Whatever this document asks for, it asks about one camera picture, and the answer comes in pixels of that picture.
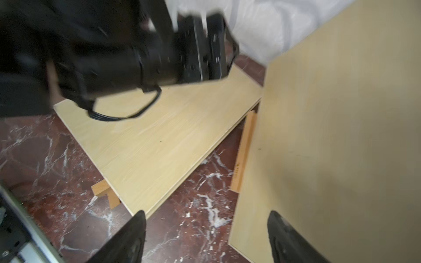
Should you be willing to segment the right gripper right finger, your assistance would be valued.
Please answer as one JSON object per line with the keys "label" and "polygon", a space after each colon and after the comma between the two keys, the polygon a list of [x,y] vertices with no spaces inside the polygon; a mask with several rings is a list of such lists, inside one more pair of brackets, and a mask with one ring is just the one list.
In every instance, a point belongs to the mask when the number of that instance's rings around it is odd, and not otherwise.
{"label": "right gripper right finger", "polygon": [[278,212],[270,212],[267,227],[274,262],[329,263]]}

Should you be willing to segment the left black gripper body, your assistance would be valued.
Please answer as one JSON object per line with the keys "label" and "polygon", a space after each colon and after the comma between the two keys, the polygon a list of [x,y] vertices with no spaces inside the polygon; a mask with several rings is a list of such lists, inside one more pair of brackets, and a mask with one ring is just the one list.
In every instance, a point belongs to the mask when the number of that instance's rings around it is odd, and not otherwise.
{"label": "left black gripper body", "polygon": [[50,113],[48,62],[64,98],[116,122],[98,98],[221,80],[239,52],[221,13],[174,26],[165,1],[2,1],[1,116]]}

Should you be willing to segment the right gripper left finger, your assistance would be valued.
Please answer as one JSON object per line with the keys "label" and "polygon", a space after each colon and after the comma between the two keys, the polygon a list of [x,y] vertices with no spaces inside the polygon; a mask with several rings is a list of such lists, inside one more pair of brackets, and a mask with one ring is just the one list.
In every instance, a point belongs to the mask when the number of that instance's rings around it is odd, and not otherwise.
{"label": "right gripper left finger", "polygon": [[141,263],[146,237],[146,216],[138,211],[88,263]]}

